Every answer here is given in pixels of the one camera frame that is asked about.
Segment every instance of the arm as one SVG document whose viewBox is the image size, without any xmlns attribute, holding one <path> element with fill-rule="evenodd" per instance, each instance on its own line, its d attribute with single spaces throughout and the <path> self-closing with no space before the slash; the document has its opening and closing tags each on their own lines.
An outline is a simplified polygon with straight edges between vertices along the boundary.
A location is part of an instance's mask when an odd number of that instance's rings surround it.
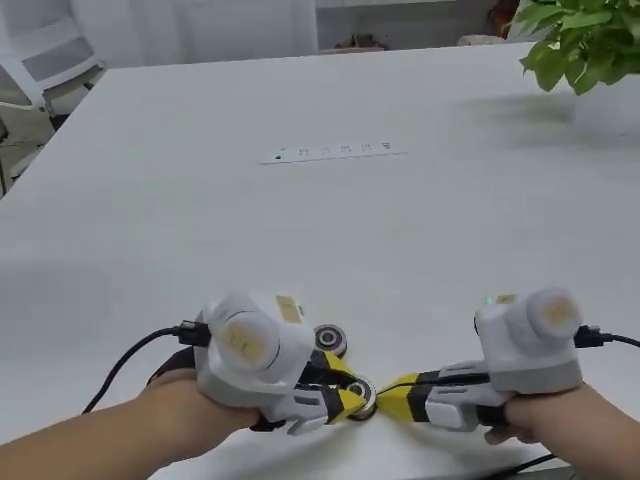
<svg viewBox="0 0 640 480">
<path fill-rule="evenodd" d="M 507 404 L 513 427 L 487 434 L 491 444 L 516 436 L 541 442 L 588 478 L 640 478 L 640 424 L 587 385 L 555 396 Z"/>
<path fill-rule="evenodd" d="M 0 478 L 142 480 L 256 422 L 202 396 L 192 376 L 170 372 L 134 400 L 0 446 Z"/>
</svg>

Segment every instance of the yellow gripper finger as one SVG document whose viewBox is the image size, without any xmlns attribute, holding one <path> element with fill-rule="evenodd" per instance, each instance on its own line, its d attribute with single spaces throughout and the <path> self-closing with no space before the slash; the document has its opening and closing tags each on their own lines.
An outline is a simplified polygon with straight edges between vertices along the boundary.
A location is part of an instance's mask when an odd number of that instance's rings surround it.
<svg viewBox="0 0 640 480">
<path fill-rule="evenodd" d="M 426 401 L 431 393 L 432 385 L 421 384 L 421 377 L 429 375 L 411 373 L 378 392 L 378 409 L 401 422 L 429 421 L 426 412 Z"/>
</svg>

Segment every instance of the sticker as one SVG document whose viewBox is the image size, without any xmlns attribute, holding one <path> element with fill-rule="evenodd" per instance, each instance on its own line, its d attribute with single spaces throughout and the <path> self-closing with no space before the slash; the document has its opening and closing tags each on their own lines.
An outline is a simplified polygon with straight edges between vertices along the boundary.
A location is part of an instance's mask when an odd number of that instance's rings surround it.
<svg viewBox="0 0 640 480">
<path fill-rule="evenodd" d="M 226 328 L 222 342 L 250 365 L 257 365 L 264 354 L 264 343 L 260 337 L 237 323 Z"/>
<path fill-rule="evenodd" d="M 334 145 L 284 147 L 258 160 L 261 165 L 277 163 L 315 162 L 346 158 L 399 157 L 408 151 L 398 142 L 345 142 Z"/>
<path fill-rule="evenodd" d="M 515 302 L 517 298 L 518 296 L 515 293 L 510 293 L 509 295 L 498 295 L 496 297 L 496 304 L 507 305 L 509 303 Z"/>
<path fill-rule="evenodd" d="M 544 307 L 543 314 L 547 321 L 559 327 L 578 316 L 573 303 L 568 298 L 557 298 Z"/>
<path fill-rule="evenodd" d="M 285 322 L 302 323 L 302 320 L 300 319 L 300 311 L 298 310 L 298 306 L 293 298 L 276 295 L 276 302 L 278 302 L 280 313 L 282 314 L 282 318 L 284 318 Z"/>
</svg>

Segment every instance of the wrist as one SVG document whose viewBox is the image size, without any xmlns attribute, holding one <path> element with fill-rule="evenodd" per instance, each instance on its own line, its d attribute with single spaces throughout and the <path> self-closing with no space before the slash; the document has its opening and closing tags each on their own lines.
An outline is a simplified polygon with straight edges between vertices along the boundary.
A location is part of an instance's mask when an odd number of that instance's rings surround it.
<svg viewBox="0 0 640 480">
<path fill-rule="evenodd" d="M 167 419 L 161 402 L 153 395 L 143 395 L 131 400 L 131 412 L 137 428 L 144 432 L 147 453 L 153 459 L 158 469 L 164 468 L 177 461 L 172 426 Z"/>
</svg>

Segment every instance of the white cylinder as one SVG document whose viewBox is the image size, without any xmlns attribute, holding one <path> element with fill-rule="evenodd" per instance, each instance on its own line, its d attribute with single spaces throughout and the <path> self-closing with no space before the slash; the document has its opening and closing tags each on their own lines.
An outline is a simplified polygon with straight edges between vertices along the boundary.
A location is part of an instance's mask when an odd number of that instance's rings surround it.
<svg viewBox="0 0 640 480">
<path fill-rule="evenodd" d="M 590 134 L 640 135 L 640 75 L 597 84 L 576 99 L 576 127 Z"/>
</svg>

